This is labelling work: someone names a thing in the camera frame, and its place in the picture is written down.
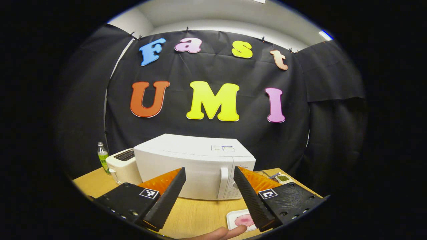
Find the microwave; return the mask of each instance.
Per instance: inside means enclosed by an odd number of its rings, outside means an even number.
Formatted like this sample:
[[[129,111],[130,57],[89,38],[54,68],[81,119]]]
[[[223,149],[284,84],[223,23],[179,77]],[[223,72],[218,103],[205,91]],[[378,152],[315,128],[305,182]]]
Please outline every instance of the microwave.
[[[237,139],[163,134],[134,147],[142,181],[185,167],[179,197],[226,200],[242,197],[234,182],[236,166],[253,170],[254,156]]]

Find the wooden table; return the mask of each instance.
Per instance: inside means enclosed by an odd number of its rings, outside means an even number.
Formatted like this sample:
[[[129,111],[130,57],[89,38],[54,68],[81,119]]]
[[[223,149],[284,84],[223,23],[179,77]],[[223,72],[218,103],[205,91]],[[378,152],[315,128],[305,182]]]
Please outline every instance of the wooden table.
[[[264,170],[264,172],[270,176],[278,172],[286,174],[280,168]],[[292,180],[294,180],[296,184],[319,196],[294,178],[292,178]],[[90,195],[94,198],[100,197],[118,186],[113,180],[113,177],[107,175],[102,167],[74,179],[73,182],[83,192],[83,194]],[[248,207],[246,206],[243,198],[235,200],[210,201],[179,197],[176,200],[164,227],[159,231],[159,233],[173,238],[184,238],[195,237],[212,232],[221,226],[228,229],[226,219],[227,213],[247,208]],[[242,235],[233,238],[233,240],[245,239],[258,234],[260,234],[260,231],[256,229],[245,232]]]

